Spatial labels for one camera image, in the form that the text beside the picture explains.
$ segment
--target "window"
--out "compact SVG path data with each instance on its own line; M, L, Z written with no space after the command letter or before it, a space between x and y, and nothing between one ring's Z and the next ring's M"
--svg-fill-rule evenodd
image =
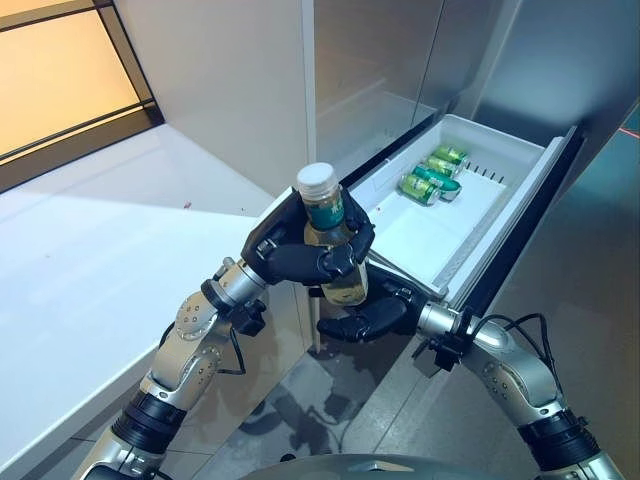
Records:
M113 1L0 3L0 192L163 121Z

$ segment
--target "bottle label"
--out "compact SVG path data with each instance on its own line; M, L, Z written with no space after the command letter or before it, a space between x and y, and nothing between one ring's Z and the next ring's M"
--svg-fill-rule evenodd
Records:
M342 197L336 195L336 199L329 204L308 205L309 220L311 225L318 230L329 230L342 222L344 218L344 208L342 207Z

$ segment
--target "yellow liquid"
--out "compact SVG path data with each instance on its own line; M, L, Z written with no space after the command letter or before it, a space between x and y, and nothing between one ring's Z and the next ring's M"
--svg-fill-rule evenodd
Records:
M307 245L334 247L347 243L352 236L353 232L344 222L330 230L316 230L309 222L304 228L304 243ZM320 287L327 300L334 305L359 305L367 298L369 287L364 262L346 277L322 284Z

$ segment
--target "soda can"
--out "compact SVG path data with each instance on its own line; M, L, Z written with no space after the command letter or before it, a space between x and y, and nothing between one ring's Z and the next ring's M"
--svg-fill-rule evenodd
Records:
M425 206L433 205L438 198L438 187L415 175L403 175L398 182L398 188L402 193Z
M422 180L426 180L434 187L437 187L438 190L440 190L440 198L447 202L456 198L462 188L459 182L456 182L454 179L449 178L440 172L426 168L424 165L416 165L411 174L421 178Z
M451 163L449 160L436 157L435 155L430 155L424 161L424 165L431 170L435 170L436 172L440 172L451 178L455 177L460 170L462 170L462 164L456 165L455 163Z
M468 156L466 152L449 145L440 145L431 155L435 155L456 165L463 163Z

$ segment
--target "drawer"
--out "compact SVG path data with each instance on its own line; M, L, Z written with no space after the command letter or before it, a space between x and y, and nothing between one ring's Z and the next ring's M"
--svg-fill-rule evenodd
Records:
M473 300L486 309L566 174L576 137L574 127L543 147L445 115L351 188L376 225L371 259L455 308ZM462 190L424 207L396 185L443 143L469 155L457 177Z

